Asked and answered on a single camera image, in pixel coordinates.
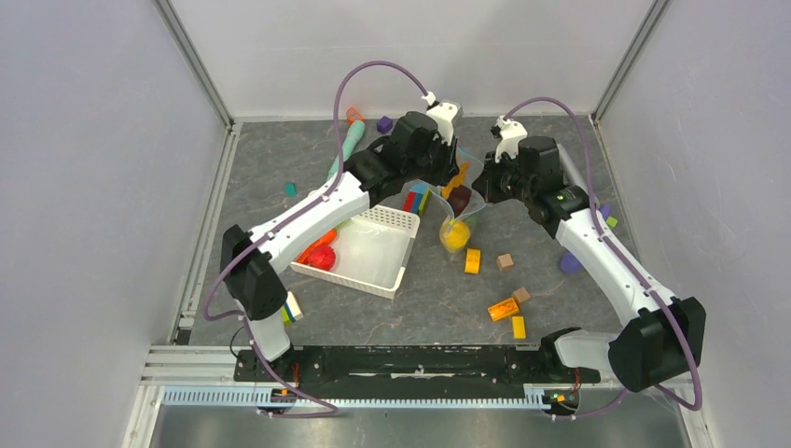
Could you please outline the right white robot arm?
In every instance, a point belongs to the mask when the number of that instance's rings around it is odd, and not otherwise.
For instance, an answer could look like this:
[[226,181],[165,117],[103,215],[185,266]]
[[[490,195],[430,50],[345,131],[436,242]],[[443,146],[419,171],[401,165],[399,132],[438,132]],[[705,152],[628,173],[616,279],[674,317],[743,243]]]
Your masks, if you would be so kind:
[[588,272],[615,310],[618,333],[583,329],[544,338],[541,373],[561,381],[576,368],[610,373],[631,392],[689,374],[700,408],[699,366],[706,312],[694,297],[681,300],[652,276],[611,232],[566,149],[545,136],[526,137],[513,151],[485,155],[473,188],[487,203],[518,201],[530,218]]

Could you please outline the yellow lemon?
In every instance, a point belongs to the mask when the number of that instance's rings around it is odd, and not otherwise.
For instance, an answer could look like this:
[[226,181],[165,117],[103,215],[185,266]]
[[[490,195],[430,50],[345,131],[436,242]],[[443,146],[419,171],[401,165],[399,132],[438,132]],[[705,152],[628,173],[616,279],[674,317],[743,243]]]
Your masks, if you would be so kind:
[[471,230],[461,219],[444,222],[439,230],[439,240],[451,254],[464,249],[470,239]]

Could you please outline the dark red apple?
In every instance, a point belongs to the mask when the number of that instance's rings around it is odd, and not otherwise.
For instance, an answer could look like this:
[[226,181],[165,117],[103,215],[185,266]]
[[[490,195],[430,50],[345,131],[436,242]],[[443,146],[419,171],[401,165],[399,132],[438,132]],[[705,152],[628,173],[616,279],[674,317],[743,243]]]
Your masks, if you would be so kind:
[[471,201],[472,190],[465,185],[454,189],[447,199],[454,217],[459,217]]

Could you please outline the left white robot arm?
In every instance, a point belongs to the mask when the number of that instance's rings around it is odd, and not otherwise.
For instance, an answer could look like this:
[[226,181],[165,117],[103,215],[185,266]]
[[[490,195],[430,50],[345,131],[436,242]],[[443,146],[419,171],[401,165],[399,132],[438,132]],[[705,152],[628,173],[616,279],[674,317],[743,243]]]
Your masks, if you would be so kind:
[[449,184],[460,171],[454,134],[460,113],[460,106],[450,102],[410,111],[390,134],[352,154],[331,182],[294,207],[250,231],[237,225],[225,231],[220,280],[238,303],[257,367],[269,379],[282,380],[293,368],[280,312],[287,300],[281,273],[326,232],[397,195],[406,184]]

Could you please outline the orange crinkled ginger root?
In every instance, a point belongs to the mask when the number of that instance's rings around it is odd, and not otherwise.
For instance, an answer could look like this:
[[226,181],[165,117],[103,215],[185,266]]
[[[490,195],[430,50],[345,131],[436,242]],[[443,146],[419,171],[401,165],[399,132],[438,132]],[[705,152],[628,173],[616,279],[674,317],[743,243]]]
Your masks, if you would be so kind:
[[440,196],[443,199],[448,199],[454,189],[464,184],[468,168],[469,163],[463,162],[459,167],[459,172],[449,181],[446,186],[440,189]]

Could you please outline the clear zip top bag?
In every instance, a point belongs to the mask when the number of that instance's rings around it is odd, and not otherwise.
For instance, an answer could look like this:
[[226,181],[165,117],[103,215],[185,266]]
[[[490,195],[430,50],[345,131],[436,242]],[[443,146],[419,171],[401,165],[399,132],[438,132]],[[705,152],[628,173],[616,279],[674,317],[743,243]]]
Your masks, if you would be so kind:
[[486,207],[483,197],[472,186],[483,172],[483,160],[459,148],[456,162],[460,172],[448,186],[428,187],[445,214],[438,238],[451,255],[465,249],[477,225],[476,214]]

